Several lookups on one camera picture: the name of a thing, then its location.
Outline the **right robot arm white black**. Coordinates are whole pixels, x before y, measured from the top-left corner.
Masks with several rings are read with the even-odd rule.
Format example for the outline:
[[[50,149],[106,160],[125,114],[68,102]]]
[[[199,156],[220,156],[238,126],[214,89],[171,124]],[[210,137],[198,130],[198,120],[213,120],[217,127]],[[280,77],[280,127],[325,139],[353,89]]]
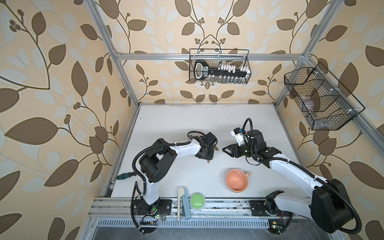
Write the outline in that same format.
[[[350,235],[360,233],[362,220],[342,182],[320,177],[288,159],[280,150],[268,147],[263,134],[253,128],[250,118],[244,124],[249,125],[250,130],[246,131],[245,127],[233,129],[231,135],[237,142],[224,147],[223,152],[232,158],[251,158],[255,167],[264,165],[280,173],[306,193],[305,197],[293,196],[283,190],[270,193],[264,205],[267,215],[299,215],[313,220],[330,234],[336,231]]]

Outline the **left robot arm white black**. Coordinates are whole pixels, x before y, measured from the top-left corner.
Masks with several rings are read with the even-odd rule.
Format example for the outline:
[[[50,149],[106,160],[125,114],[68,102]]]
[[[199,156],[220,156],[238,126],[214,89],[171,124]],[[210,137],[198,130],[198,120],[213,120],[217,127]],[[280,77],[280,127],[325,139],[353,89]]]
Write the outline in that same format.
[[[132,161],[133,171],[142,179],[143,190],[138,191],[148,207],[156,206],[160,199],[160,181],[169,172],[174,161],[186,156],[211,161],[218,143],[209,132],[190,131],[186,142],[169,143],[160,138],[140,151]]]

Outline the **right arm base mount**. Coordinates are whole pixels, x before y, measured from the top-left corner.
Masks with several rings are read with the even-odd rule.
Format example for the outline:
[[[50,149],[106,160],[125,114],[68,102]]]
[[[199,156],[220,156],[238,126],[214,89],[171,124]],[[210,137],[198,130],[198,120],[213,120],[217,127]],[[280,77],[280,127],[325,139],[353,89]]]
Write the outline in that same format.
[[[281,218],[291,216],[290,212],[284,212],[267,200],[251,200],[250,207],[253,217]]]

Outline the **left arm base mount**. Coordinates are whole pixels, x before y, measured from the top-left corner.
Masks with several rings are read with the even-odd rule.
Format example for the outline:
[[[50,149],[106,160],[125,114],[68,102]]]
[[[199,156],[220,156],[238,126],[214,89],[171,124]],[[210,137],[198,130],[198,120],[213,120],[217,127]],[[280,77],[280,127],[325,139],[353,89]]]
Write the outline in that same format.
[[[159,215],[167,216],[171,214],[173,201],[170,199],[158,199],[154,204],[148,205],[142,199],[136,199],[132,203],[135,215]]]

